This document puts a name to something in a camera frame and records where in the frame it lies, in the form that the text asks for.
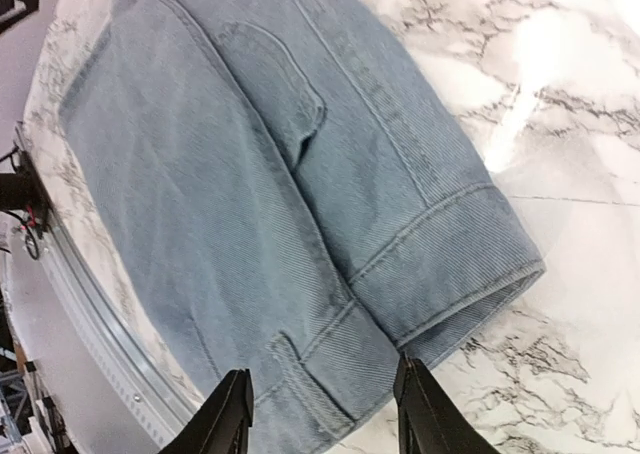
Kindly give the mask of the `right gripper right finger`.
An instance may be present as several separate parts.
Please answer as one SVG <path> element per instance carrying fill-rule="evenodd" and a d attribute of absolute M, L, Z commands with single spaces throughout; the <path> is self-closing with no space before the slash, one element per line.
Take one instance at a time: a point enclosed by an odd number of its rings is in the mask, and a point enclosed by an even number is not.
<path fill-rule="evenodd" d="M 497 454 L 421 360 L 400 357 L 393 394 L 401 454 Z"/>

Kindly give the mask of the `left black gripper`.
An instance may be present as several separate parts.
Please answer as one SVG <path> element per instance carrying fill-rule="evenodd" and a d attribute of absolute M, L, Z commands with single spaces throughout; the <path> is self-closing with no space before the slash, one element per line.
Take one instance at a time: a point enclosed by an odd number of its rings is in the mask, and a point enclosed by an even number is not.
<path fill-rule="evenodd" d="M 1 0 L 0 34 L 38 12 L 39 7 L 40 0 Z"/>

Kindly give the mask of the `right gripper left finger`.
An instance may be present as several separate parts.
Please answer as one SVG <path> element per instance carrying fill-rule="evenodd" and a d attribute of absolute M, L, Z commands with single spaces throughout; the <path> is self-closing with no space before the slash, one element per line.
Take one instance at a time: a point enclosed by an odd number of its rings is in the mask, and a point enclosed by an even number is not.
<path fill-rule="evenodd" d="M 250 370 L 231 370 L 162 454 L 246 454 L 253 415 Z"/>

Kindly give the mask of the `light blue denim jeans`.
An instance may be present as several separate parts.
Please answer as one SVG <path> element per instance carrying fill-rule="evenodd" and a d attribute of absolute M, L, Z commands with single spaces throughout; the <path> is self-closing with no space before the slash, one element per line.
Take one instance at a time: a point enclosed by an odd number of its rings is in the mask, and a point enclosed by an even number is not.
<path fill-rule="evenodd" d="M 544 271 L 409 53 L 359 0 L 113 0 L 59 111 L 134 291 L 253 453 L 322 453 Z"/>

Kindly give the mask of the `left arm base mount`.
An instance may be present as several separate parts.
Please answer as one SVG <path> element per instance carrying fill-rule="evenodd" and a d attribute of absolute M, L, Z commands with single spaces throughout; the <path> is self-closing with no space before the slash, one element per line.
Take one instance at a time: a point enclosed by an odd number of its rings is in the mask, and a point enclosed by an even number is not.
<path fill-rule="evenodd" d="M 26 150 L 14 144 L 1 157 L 5 161 L 12 171 L 1 173 L 1 212 L 18 221 L 26 251 L 37 261 L 42 254 L 39 242 L 49 230 L 50 199 Z"/>

